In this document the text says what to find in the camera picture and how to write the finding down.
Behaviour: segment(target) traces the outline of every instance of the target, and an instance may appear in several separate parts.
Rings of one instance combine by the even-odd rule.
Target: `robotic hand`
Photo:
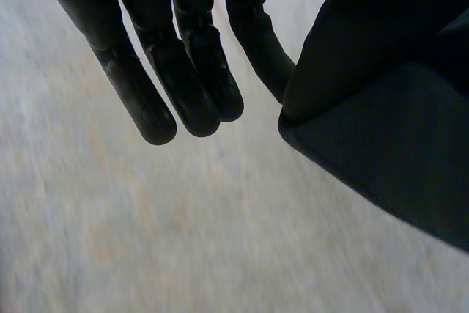
[[[125,108],[151,144],[170,142],[176,122],[144,71],[117,0],[58,0],[84,34]],[[213,0],[122,0],[147,58],[185,127],[214,133],[243,112],[243,99],[213,25]],[[256,73],[278,101],[294,69],[263,10],[265,0],[226,0],[231,27]]]

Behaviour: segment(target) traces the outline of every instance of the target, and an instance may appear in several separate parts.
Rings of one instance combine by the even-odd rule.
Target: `black fabric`
[[[469,252],[469,11],[287,143],[377,206]]]

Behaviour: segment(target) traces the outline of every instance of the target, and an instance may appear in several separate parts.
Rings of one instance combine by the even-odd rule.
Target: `floor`
[[[322,1],[267,2],[294,60]],[[468,313],[469,257],[286,145],[215,22],[245,113],[153,147],[55,0],[0,0],[0,312]]]

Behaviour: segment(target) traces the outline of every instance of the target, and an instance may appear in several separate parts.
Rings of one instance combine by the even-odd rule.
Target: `glove finger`
[[[171,0],[122,0],[169,99],[190,133],[209,136],[217,108],[194,70],[172,23]]]
[[[244,110],[220,33],[213,25],[213,0],[174,0],[174,10],[182,41],[205,88],[215,102],[221,121],[238,119]]]
[[[117,0],[59,0],[84,34],[142,136],[165,144],[176,122],[136,56]]]
[[[226,0],[229,22],[254,71],[282,103],[295,64],[285,53],[264,12],[266,0]]]

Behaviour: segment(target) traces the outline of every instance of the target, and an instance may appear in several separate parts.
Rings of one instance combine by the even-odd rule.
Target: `gray floor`
[[[321,2],[267,3],[294,59]],[[1,313],[469,312],[469,257],[283,143],[215,20],[245,113],[152,147],[54,0],[0,0]]]

